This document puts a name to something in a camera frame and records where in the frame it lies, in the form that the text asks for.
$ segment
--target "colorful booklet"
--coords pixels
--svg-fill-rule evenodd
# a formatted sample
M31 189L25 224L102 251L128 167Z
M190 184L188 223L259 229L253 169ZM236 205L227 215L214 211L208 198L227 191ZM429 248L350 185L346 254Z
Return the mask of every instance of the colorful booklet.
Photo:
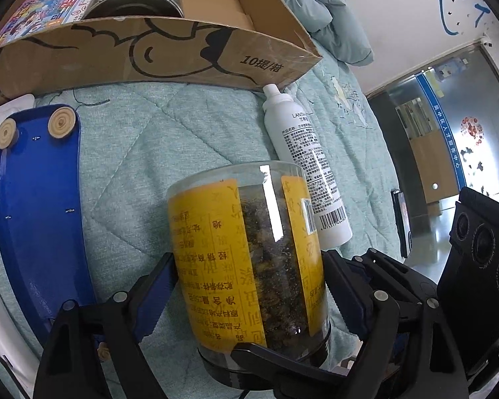
M0 31L0 47L12 40L81 19L91 0L26 0Z

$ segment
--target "blue stripe with chinese text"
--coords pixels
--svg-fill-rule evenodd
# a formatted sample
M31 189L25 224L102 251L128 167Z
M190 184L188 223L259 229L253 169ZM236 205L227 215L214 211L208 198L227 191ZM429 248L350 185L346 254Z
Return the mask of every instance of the blue stripe with chinese text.
M442 129L442 133L444 134L445 144L447 146L447 150L449 151L449 155L451 156L451 161L453 162L454 173L456 176L456 182L458 183L459 189L462 189L466 186L466 177L464 176L464 171L462 169L462 162L460 160L460 154L458 153L458 148L456 147L456 143L454 142L453 132L451 132L451 128L447 123L447 118L445 117L445 113L440 106L440 102L438 101L438 97L432 90L427 78L423 73L416 75L416 79L423 90L423 93L427 96L427 100L429 101L432 110L434 111L434 115L438 120L438 124Z

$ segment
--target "barcode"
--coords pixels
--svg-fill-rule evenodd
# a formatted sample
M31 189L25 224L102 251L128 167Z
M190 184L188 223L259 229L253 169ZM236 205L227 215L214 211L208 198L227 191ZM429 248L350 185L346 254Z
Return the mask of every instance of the barcode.
M314 213L312 212L312 202L310 199L303 198L303 216L305 217L305 226L307 233L310 235L316 231L316 224L314 222Z
M321 226L323 229L330 228L338 223L344 222L346 220L346 213L343 207L339 207L330 213L320 216Z

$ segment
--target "transparent jar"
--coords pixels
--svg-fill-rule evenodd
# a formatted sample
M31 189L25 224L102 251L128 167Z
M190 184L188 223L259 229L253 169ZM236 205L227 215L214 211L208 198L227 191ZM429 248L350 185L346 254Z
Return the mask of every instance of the transparent jar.
M168 198L181 289L207 371L232 387L270 388L230 357L239 342L321 365L330 327L303 170L224 166L177 182Z

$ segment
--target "wooden cabinet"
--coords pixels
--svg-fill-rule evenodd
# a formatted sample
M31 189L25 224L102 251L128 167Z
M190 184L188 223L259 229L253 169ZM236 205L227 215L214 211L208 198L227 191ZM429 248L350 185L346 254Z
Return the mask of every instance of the wooden cabinet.
M441 130L410 140L427 203L458 195L453 162Z

